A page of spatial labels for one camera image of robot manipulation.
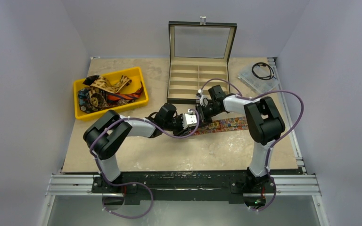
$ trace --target yellow plastic tray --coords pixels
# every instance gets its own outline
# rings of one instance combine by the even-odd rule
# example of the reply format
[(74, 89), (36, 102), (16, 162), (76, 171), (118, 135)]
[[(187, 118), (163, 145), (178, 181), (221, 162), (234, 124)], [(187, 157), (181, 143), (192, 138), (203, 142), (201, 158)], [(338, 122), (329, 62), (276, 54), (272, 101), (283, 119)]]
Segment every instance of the yellow plastic tray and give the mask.
[(140, 84), (141, 84), (140, 82), (142, 82), (144, 91), (142, 92), (142, 95), (138, 99), (135, 100), (135, 102), (87, 114), (80, 110), (80, 106), (78, 104), (78, 91), (80, 91), (82, 88), (87, 87), (86, 85), (83, 84), (85, 79), (76, 80), (73, 83), (75, 118), (79, 119), (79, 120), (83, 120), (83, 121), (89, 121), (89, 120), (99, 118), (104, 113), (106, 113), (108, 110), (115, 110), (116, 112), (122, 112), (122, 111), (128, 111), (128, 110), (131, 110), (134, 108), (143, 107), (143, 106), (148, 105), (149, 97), (148, 97), (148, 93), (146, 91), (146, 85), (145, 85), (145, 81), (143, 79), (142, 71), (141, 71), (140, 67), (132, 67), (132, 68), (128, 68), (128, 69), (117, 71), (117, 72), (103, 74), (102, 76), (109, 79), (111, 84), (115, 84), (116, 82), (118, 82), (120, 80), (122, 75), (125, 75), (128, 78), (130, 78), (132, 80), (132, 82), (130, 85), (124, 87), (121, 90), (121, 92), (120, 92), (121, 94), (135, 92), (137, 89), (140, 88)]

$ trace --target gray floor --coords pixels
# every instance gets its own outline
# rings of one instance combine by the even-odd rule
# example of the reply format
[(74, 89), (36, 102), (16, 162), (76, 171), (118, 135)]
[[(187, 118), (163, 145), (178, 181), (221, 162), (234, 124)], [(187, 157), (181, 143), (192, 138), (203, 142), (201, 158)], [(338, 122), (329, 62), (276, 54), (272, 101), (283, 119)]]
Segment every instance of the gray floor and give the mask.
[[(117, 212), (142, 213), (149, 202), (122, 206)], [(319, 226), (311, 196), (279, 196), (260, 213), (249, 212), (245, 205), (227, 202), (157, 201), (145, 217), (123, 219), (102, 212), (101, 197), (57, 196), (49, 219), (50, 226)]]

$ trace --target white wall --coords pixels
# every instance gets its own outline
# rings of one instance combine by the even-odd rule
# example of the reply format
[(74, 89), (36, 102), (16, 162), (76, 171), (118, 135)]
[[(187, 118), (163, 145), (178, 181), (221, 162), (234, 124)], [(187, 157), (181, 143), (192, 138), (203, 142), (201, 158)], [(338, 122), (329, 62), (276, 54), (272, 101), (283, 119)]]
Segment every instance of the white wall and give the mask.
[(60, 0), (0, 0), (0, 225), (36, 225), (88, 60)]
[(232, 56), (277, 56), (309, 0), (62, 0), (92, 56), (168, 57), (168, 21), (237, 23)]
[(277, 64), (331, 225), (362, 225), (362, 0), (311, 0)]

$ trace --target wooden tabletop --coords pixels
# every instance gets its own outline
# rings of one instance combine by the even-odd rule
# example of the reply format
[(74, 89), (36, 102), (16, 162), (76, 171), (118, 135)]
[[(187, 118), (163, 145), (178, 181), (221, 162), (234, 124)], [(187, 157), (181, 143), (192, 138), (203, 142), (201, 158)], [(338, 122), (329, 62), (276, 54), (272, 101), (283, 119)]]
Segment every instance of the wooden tabletop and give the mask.
[[(228, 64), (230, 82), (236, 85), (244, 96), (255, 97), (249, 87), (237, 78), (238, 72), (246, 65), (267, 62), (266, 58), (231, 58)], [(149, 94), (148, 106), (120, 114), (133, 117), (147, 117), (166, 102), (169, 75), (169, 60), (164, 58), (139, 59), (92, 59), (88, 76), (140, 66)], [(278, 95), (270, 95), (283, 119)], [(176, 105), (179, 113), (186, 112), (193, 105)], [(236, 113), (222, 113), (214, 119), (239, 117)], [(95, 122), (75, 120), (63, 172), (97, 172), (98, 168), (82, 139), (84, 132)], [(243, 170), (253, 154), (253, 140), (248, 130), (219, 132), (174, 139), (161, 135), (154, 139), (144, 137), (127, 138), (117, 151), (121, 171), (162, 171), (162, 170)], [(296, 159), (290, 137), (281, 140), (274, 148), (270, 163), (272, 169), (296, 169)]]

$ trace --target beige table surface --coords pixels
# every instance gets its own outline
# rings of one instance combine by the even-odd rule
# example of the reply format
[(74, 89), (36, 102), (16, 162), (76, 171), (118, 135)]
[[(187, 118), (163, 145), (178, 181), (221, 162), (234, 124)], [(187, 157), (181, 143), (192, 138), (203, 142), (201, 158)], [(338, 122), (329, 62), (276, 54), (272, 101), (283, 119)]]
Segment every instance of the beige table surface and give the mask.
[[(229, 61), (230, 82), (236, 85), (244, 96), (257, 96), (250, 88), (238, 80), (238, 72), (252, 62), (267, 62), (266, 58), (231, 58)], [(149, 95), (148, 106), (122, 115), (147, 117), (158, 111), (166, 102), (169, 75), (169, 60), (164, 58), (140, 59), (93, 59), (88, 76), (118, 71), (140, 66)], [(278, 95), (271, 96), (283, 119)], [(185, 112), (193, 105), (176, 105), (178, 113)], [(214, 119), (239, 117), (236, 113), (222, 113)], [(75, 120), (71, 134), (63, 172), (97, 172), (98, 168), (89, 153), (82, 136), (96, 120)], [(248, 130), (220, 132), (174, 139), (161, 135), (154, 139), (144, 137), (127, 138), (117, 151), (117, 161), (121, 171), (161, 171), (161, 170), (243, 170), (253, 154), (253, 140)], [(291, 139), (286, 137), (274, 148), (270, 167), (273, 169), (296, 169), (296, 159)]]

